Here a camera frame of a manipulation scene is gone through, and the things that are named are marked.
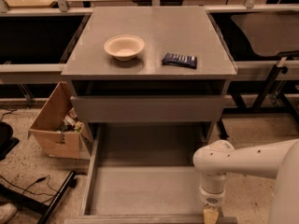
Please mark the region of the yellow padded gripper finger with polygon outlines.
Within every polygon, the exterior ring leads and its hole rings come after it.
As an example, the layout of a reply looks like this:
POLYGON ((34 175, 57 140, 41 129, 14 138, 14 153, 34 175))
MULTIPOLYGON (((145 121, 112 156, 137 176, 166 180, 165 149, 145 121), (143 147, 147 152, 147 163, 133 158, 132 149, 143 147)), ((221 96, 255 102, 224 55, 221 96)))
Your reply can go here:
POLYGON ((219 209, 213 206, 206 206, 203 209, 204 223, 216 224, 219 218, 219 209))

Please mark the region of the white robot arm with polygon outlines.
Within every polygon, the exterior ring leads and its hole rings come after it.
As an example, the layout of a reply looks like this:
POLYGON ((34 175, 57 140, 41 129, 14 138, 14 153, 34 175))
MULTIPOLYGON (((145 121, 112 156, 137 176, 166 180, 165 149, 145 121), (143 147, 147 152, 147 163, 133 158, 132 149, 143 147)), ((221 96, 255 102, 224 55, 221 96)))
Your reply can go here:
POLYGON ((299 224, 298 139, 240 149, 218 140, 197 149, 192 161, 204 206, 223 204, 228 174, 261 176, 276 181, 268 224, 299 224))

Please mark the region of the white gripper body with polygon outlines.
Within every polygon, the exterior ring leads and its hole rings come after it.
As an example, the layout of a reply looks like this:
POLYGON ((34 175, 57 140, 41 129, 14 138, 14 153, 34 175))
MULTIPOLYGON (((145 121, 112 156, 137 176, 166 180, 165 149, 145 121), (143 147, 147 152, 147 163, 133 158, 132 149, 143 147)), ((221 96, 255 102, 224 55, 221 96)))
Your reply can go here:
POLYGON ((200 174, 199 197, 205 206, 221 207, 225 197, 226 175, 200 174))

